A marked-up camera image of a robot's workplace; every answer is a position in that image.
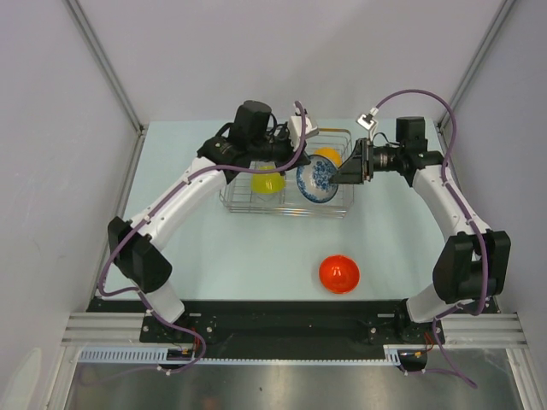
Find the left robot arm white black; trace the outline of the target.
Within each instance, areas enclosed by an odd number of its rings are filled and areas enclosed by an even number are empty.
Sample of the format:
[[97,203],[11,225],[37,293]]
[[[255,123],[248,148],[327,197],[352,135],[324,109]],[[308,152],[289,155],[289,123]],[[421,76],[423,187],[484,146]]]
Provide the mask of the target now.
[[113,218],[107,228],[110,255],[97,282],[101,295],[112,295],[104,283],[110,267],[116,266],[160,321],[160,333],[173,342],[183,339],[189,321],[184,316],[184,303],[169,282],[173,268],[162,250],[185,219],[212,194],[240,173],[256,174],[252,163],[272,162],[277,173],[309,163],[304,153],[307,111],[300,102],[295,103],[295,109],[277,132],[276,119],[266,103],[243,102],[234,120],[203,143],[169,189],[131,219]]

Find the orange yellow bowl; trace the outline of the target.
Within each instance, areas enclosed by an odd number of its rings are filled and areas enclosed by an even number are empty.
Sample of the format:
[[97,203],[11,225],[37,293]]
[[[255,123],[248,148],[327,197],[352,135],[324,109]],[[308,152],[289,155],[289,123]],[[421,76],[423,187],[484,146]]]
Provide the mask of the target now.
[[341,155],[333,148],[321,147],[316,149],[314,154],[327,158],[335,165],[335,167],[340,167],[342,165]]

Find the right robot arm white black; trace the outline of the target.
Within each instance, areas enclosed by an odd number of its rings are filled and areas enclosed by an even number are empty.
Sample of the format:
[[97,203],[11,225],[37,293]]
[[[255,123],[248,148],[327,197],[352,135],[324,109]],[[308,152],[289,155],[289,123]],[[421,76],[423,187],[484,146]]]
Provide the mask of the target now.
[[331,181],[362,185],[377,173],[398,173],[427,205],[444,238],[432,282],[405,301],[394,321],[396,336],[413,343],[424,334],[425,323],[443,313],[466,308],[482,313],[487,298],[501,294],[505,285],[508,233],[493,230],[472,210],[445,166],[445,156],[428,148],[424,118],[398,118],[395,142],[383,146],[373,142],[373,114],[361,115],[357,123],[368,134],[356,140]]

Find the blue white floral bowl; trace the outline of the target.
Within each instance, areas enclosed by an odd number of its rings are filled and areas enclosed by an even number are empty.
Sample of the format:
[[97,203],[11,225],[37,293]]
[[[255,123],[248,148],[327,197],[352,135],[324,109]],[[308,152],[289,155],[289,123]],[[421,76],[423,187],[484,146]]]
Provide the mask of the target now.
[[322,155],[311,155],[309,160],[308,165],[297,168],[297,188],[313,203],[330,202],[338,193],[338,185],[330,182],[338,169],[330,159]]

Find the yellow green bowl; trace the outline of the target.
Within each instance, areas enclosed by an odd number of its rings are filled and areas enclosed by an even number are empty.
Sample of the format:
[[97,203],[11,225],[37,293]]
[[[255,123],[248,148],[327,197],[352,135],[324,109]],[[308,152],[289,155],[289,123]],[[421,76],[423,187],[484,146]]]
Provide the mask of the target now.
[[268,173],[253,173],[250,181],[251,191],[260,195],[272,195],[285,188],[285,177],[280,173],[271,173],[274,166],[260,167],[259,171]]

